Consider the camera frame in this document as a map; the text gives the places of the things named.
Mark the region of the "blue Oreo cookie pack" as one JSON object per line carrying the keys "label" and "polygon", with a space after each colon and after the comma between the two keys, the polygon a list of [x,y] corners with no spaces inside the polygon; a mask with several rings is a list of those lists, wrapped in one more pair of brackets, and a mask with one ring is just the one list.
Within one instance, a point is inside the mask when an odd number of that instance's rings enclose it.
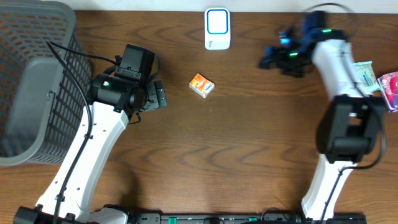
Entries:
{"label": "blue Oreo cookie pack", "polygon": [[281,62],[287,60],[289,51],[296,44],[295,27],[290,26],[287,30],[279,32],[278,46],[268,46],[265,48],[263,62]]}

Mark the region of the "small orange snack box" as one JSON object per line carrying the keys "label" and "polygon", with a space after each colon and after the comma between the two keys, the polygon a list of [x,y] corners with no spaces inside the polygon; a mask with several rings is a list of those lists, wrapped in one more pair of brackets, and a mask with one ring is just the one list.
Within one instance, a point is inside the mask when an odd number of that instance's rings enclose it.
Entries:
{"label": "small orange snack box", "polygon": [[215,84],[197,73],[189,83],[189,87],[202,98],[206,98],[215,88]]}

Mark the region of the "mint green snack packet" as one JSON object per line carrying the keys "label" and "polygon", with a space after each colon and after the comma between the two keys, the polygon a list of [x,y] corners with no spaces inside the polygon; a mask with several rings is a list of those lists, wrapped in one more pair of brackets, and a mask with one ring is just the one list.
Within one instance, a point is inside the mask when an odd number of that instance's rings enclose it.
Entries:
{"label": "mint green snack packet", "polygon": [[359,80],[359,89],[364,95],[372,95],[375,91],[381,91],[372,68],[372,61],[356,62],[353,64],[356,78]]}

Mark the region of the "purple snack box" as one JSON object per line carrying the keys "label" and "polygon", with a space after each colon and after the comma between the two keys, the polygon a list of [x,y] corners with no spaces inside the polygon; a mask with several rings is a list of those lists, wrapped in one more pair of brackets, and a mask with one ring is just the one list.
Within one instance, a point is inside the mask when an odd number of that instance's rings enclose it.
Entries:
{"label": "purple snack box", "polygon": [[387,73],[377,80],[388,111],[397,112],[397,72]]}

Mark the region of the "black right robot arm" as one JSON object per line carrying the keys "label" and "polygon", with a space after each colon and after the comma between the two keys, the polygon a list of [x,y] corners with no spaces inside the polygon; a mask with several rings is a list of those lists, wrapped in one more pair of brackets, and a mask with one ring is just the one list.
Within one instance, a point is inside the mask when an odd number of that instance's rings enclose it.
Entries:
{"label": "black right robot arm", "polygon": [[266,48],[259,67],[276,66],[286,75],[302,77],[312,64],[330,99],[317,129],[317,168],[301,202],[307,220],[326,223],[333,219],[350,173],[373,168],[385,154],[384,102],[355,77],[351,44],[342,30],[311,28],[298,39],[289,29],[279,40],[279,46]]}

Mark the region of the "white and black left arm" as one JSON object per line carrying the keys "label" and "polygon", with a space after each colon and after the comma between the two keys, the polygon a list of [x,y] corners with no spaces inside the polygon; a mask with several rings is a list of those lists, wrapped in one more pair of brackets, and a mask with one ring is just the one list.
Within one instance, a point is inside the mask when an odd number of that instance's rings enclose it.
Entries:
{"label": "white and black left arm", "polygon": [[14,223],[128,223],[116,205],[91,212],[93,194],[116,141],[133,115],[165,108],[160,80],[100,74],[90,84],[80,126],[52,183],[34,208],[19,207]]}

